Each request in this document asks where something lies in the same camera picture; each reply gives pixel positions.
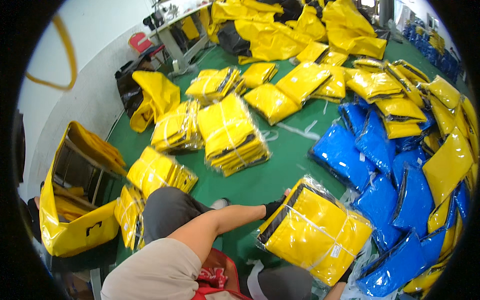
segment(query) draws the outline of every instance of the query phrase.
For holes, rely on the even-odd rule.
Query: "white plastic strip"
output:
[[[260,260],[249,260],[247,264],[253,264],[253,269],[247,278],[248,291],[253,300],[268,300],[262,292],[260,283],[258,283],[258,274],[264,269],[264,264]]]

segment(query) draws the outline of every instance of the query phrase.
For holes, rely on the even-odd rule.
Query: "person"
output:
[[[172,187],[154,191],[143,212],[145,246],[118,265],[105,279],[103,300],[176,299],[310,299],[311,274],[297,266],[266,269],[258,274],[259,291],[220,251],[217,236],[257,220],[267,220],[288,196],[258,206],[229,205],[226,198],[211,207]],[[340,299],[347,271],[325,299]]]

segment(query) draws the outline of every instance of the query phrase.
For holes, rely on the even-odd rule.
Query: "hand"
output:
[[[273,213],[280,207],[280,205],[282,205],[282,203],[285,201],[291,191],[292,189],[287,189],[280,199],[264,204],[266,208],[266,214],[265,217],[262,218],[262,220],[266,221],[271,215],[273,215]]]

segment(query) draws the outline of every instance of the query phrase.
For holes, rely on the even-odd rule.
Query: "black glove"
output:
[[[266,221],[271,215],[273,215],[273,213],[274,213],[274,212],[280,207],[280,205],[282,205],[282,203],[285,201],[286,197],[287,197],[287,196],[282,195],[282,197],[281,197],[280,199],[278,199],[277,201],[273,201],[273,202],[264,204],[267,213],[265,214],[265,217],[264,217],[262,220]]]

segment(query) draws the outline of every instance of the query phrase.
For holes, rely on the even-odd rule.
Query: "green floor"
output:
[[[431,79],[440,73],[437,68],[433,67],[422,54],[408,42],[404,42],[403,44],[394,41],[389,42],[384,58],[389,61],[405,59],[417,66]],[[344,66],[351,67],[352,61],[353,59],[350,59]],[[278,61],[277,63],[279,64],[279,71],[272,79],[272,83],[276,83],[294,68],[287,60]],[[237,64],[237,59],[234,56],[217,47],[201,61],[199,68],[200,70],[222,69]],[[238,67],[242,71],[245,71],[249,65],[250,64]],[[180,87],[182,101],[187,100],[184,92],[190,85],[190,81],[196,76],[196,73],[186,74],[174,81],[174,83]],[[457,88],[461,93],[469,96],[468,89],[464,82],[459,80]],[[351,93],[348,95],[348,99],[352,99]],[[325,115],[323,114],[324,106],[324,100],[310,100],[300,112],[290,116],[283,122],[289,126],[303,130],[314,120],[317,120],[318,122],[311,131],[323,135],[332,124],[332,121],[339,117],[336,104],[329,103]],[[315,179],[323,183],[335,197],[341,197],[345,191],[345,186],[338,182],[328,171],[306,157],[306,153],[314,141],[276,126],[271,127],[252,109],[251,112],[260,130],[274,129],[279,133],[276,141],[268,143],[270,151],[273,154],[271,159],[264,164],[248,168],[228,178],[224,178],[221,174],[207,169],[204,165],[203,150],[177,156],[177,160],[192,169],[199,178],[198,183],[191,192],[195,199],[205,205],[210,205],[213,201],[221,197],[229,198],[233,204],[258,205],[268,203],[278,199],[286,188],[292,187],[304,174],[311,174]],[[135,160],[138,159],[143,149],[150,144],[153,128],[152,125],[145,132],[137,134],[130,129],[129,119],[126,114],[124,114],[108,141],[119,149],[127,166],[130,167]],[[254,222],[226,233],[222,240],[219,241],[222,243],[222,251],[235,261],[239,273],[247,271],[245,262],[248,259],[262,258],[264,264],[269,264],[266,260],[270,259],[271,264],[278,263],[278,260],[257,249],[255,246],[255,236],[253,232],[260,223],[260,221]],[[120,241],[117,263],[123,261],[128,255],[130,255],[130,252],[124,249],[123,243]]]

